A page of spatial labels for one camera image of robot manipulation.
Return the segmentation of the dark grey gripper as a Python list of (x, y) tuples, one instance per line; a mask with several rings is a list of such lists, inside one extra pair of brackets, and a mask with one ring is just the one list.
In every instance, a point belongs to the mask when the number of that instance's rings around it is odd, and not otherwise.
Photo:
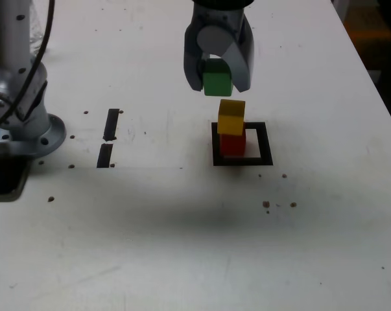
[(204, 54), (223, 59), (239, 92), (250, 89), (254, 37), (244, 8), (210, 8), (194, 4), (184, 38), (184, 73), (192, 90), (201, 91)]

